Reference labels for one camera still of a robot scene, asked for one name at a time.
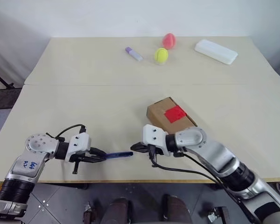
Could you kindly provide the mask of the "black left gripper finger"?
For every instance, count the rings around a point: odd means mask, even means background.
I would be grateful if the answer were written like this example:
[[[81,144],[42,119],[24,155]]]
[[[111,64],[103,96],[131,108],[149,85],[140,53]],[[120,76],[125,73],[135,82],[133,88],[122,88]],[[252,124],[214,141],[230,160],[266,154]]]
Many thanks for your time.
[[[106,152],[95,148],[95,147],[91,147],[90,148],[90,154],[96,155],[96,156],[106,156]]]
[[[106,160],[105,157],[99,157],[99,156],[84,157],[84,162],[87,162],[87,163],[97,163],[97,162],[103,162],[105,160]]]

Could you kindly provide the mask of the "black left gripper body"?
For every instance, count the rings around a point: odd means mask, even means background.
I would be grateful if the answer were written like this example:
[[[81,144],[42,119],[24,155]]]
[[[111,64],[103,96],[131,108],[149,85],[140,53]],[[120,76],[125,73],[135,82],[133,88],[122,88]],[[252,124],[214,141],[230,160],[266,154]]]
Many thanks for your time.
[[[87,154],[91,154],[93,152],[93,147],[90,148],[90,150],[84,152],[84,153],[74,153],[70,156],[69,162],[73,162],[74,164],[74,169],[73,169],[73,174],[78,173],[78,167],[79,163],[84,161],[84,162],[89,162],[90,156]]]

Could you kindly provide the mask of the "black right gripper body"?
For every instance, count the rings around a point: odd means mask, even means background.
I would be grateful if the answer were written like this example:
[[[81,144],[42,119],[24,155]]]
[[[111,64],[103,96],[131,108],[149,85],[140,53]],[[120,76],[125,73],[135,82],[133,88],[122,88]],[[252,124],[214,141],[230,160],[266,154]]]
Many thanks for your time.
[[[144,148],[147,150],[149,155],[164,155],[163,151],[155,145],[148,144]]]

